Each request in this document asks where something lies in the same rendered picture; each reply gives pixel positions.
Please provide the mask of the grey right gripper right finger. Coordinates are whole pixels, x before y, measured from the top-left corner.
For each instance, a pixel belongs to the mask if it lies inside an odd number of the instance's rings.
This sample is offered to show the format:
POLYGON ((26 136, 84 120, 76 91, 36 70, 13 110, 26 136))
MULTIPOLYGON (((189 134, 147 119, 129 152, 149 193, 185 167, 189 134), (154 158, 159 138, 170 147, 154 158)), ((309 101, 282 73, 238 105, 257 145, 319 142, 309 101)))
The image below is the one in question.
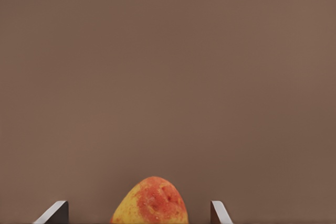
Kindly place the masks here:
POLYGON ((224 204, 219 200, 212 200, 210 203, 211 224, 233 224, 224 204))

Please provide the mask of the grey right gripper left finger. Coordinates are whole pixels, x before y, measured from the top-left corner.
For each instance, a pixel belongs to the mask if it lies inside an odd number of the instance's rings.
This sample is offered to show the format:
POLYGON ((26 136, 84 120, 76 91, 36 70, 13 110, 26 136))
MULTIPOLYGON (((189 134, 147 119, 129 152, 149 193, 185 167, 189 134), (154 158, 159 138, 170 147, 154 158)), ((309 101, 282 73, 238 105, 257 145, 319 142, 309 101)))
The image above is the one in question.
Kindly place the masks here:
POLYGON ((69 224, 68 201, 55 202, 33 224, 69 224))

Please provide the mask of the yellow and red potato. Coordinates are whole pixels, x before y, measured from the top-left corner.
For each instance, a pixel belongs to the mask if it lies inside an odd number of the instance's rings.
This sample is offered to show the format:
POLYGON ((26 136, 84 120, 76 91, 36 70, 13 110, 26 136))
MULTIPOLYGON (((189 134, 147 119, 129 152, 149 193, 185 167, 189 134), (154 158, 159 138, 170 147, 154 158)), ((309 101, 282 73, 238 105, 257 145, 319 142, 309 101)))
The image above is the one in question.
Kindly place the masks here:
POLYGON ((152 176, 137 183, 123 198, 111 224, 189 224, 184 200, 168 180, 152 176))

